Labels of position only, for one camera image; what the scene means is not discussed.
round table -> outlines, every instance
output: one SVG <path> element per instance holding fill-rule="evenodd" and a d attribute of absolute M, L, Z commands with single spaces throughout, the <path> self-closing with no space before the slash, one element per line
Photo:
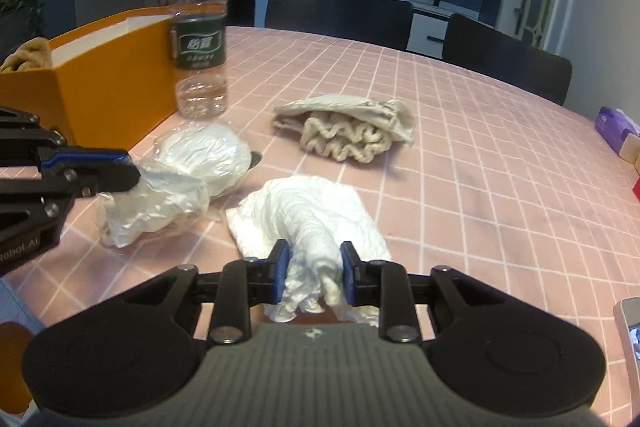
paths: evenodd
<path fill-rule="evenodd" d="M 291 174 L 353 185 L 408 272 L 448 264 L 591 333 L 608 361 L 593 408 L 613 425 L 629 422 L 612 309 L 640 295 L 638 176 L 591 121 L 482 74 L 326 36 L 229 28 L 227 66 L 223 118 L 264 154 L 227 204 Z M 414 146 L 396 144 L 368 165 L 340 164 L 274 133 L 274 106 L 339 92 L 406 102 Z M 178 122 L 166 120 L 132 153 L 148 152 Z M 238 257 L 224 223 L 206 220 L 169 239 L 103 248 L 96 211 L 95 201 L 79 200 L 60 246 L 6 276 L 45 325 L 177 264 L 218 271 Z M 432 335 L 424 307 L 418 314 Z"/>

black circular cover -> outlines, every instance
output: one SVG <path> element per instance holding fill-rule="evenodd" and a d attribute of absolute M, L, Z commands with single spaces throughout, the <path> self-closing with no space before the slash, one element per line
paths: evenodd
<path fill-rule="evenodd" d="M 529 307 L 492 308 L 474 309 L 431 343 L 431 365 L 446 385 L 480 407 L 519 417 L 593 401 L 606 368 L 596 341 Z"/>
<path fill-rule="evenodd" d="M 39 407 L 101 418 L 167 399 L 199 363 L 193 338 L 166 312 L 127 305 L 44 330 L 25 350 L 22 374 Z"/>

plastic water bottle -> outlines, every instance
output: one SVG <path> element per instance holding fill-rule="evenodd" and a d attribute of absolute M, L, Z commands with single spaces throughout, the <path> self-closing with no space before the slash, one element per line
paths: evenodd
<path fill-rule="evenodd" d="M 227 0 L 170 3 L 178 110 L 186 118 L 212 118 L 226 110 Z"/>

plant pot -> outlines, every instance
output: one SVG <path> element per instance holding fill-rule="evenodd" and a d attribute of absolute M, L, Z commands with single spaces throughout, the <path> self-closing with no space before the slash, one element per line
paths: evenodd
<path fill-rule="evenodd" d="M 0 16 L 0 64 L 24 42 L 36 36 L 33 9 L 20 8 Z"/>

orange box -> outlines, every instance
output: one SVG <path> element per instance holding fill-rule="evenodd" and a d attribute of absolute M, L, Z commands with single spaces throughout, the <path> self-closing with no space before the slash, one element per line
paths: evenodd
<path fill-rule="evenodd" d="M 70 144 L 131 149 L 176 110 L 170 17 L 130 10 L 51 39 L 52 68 L 0 74 L 0 105 Z"/>

